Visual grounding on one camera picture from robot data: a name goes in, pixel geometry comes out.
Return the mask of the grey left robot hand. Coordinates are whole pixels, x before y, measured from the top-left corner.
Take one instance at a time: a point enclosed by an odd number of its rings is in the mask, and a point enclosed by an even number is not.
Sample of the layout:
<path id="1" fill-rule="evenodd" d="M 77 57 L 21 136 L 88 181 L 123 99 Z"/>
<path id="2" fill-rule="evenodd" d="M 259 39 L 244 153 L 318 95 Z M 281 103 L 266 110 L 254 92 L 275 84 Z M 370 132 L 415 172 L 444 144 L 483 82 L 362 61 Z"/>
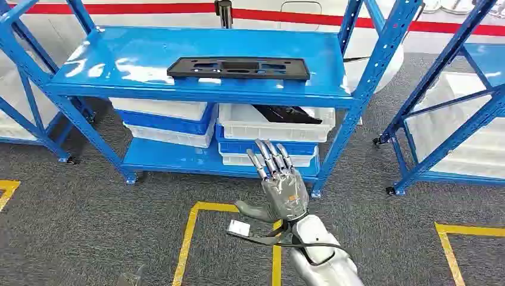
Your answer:
<path id="1" fill-rule="evenodd" d="M 136 273 L 123 272 L 117 279 L 116 286 L 142 286 L 146 265 L 141 265 Z"/>

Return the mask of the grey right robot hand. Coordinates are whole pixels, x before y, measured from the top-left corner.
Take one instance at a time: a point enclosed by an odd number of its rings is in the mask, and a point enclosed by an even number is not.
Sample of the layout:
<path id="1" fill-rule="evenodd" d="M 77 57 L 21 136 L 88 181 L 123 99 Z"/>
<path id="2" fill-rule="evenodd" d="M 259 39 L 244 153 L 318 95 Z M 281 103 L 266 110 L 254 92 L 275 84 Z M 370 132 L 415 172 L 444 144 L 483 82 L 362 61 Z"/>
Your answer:
<path id="1" fill-rule="evenodd" d="M 273 223 L 277 220 L 296 220 L 308 209 L 308 192 L 300 172 L 294 167 L 291 157 L 282 144 L 273 145 L 267 140 L 255 140 L 265 165 L 262 165 L 253 150 L 247 154 L 253 163 L 268 204 L 251 206 L 244 201 L 235 202 L 240 214 Z"/>

